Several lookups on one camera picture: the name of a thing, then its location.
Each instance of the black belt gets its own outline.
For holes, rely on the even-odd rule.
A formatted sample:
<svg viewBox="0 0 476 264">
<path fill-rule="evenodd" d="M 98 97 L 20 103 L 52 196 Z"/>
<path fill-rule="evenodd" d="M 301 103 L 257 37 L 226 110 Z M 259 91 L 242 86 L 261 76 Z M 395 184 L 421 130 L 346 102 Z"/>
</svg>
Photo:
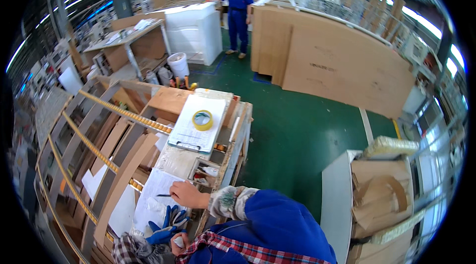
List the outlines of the black belt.
<svg viewBox="0 0 476 264">
<path fill-rule="evenodd" d="M 246 9 L 238 9 L 238 8 L 233 8 L 233 7 L 228 7 L 230 11 L 246 11 Z"/>
</svg>

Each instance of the yellow tape roll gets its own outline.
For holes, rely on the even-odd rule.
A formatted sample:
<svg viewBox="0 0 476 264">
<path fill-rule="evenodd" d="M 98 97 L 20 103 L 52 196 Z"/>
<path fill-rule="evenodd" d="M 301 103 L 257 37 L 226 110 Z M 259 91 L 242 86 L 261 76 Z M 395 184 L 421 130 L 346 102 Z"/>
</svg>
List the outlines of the yellow tape roll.
<svg viewBox="0 0 476 264">
<path fill-rule="evenodd" d="M 213 117 L 208 110 L 199 110 L 193 115 L 192 123 L 199 131 L 210 130 L 213 125 Z"/>
</svg>

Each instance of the white panel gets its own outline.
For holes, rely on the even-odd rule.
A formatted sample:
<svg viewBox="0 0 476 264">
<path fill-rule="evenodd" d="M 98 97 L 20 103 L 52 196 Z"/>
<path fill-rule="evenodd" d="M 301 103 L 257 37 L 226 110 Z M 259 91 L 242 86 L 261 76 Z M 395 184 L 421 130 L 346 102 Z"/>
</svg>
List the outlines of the white panel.
<svg viewBox="0 0 476 264">
<path fill-rule="evenodd" d="M 347 261 L 352 232 L 351 160 L 362 151 L 347 150 L 322 171 L 321 229 L 336 253 L 338 263 Z"/>
</svg>

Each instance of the camouflage sleeve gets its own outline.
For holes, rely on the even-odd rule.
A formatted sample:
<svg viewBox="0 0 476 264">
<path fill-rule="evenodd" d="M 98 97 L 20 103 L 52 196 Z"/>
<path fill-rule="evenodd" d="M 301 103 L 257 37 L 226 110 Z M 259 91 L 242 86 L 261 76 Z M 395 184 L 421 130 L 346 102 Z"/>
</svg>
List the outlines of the camouflage sleeve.
<svg viewBox="0 0 476 264">
<path fill-rule="evenodd" d="M 245 203 L 259 189 L 245 186 L 227 186 L 211 194 L 208 210 L 214 217 L 231 217 L 234 220 L 246 220 Z"/>
</svg>

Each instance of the work glove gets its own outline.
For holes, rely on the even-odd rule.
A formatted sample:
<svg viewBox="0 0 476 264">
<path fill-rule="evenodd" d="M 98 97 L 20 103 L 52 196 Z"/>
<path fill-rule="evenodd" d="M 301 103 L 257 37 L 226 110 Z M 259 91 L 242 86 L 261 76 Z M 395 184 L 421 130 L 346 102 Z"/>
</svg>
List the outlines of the work glove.
<svg viewBox="0 0 476 264">
<path fill-rule="evenodd" d="M 146 240 L 150 244 L 168 243 L 170 239 L 179 232 L 186 232 L 183 229 L 179 229 L 190 217 L 185 216 L 185 210 L 179 212 L 179 207 L 167 206 L 167 212 L 165 214 L 164 224 L 162 228 L 159 228 L 154 222 L 149 221 L 149 227 L 152 230 L 152 235 L 147 237 Z"/>
</svg>

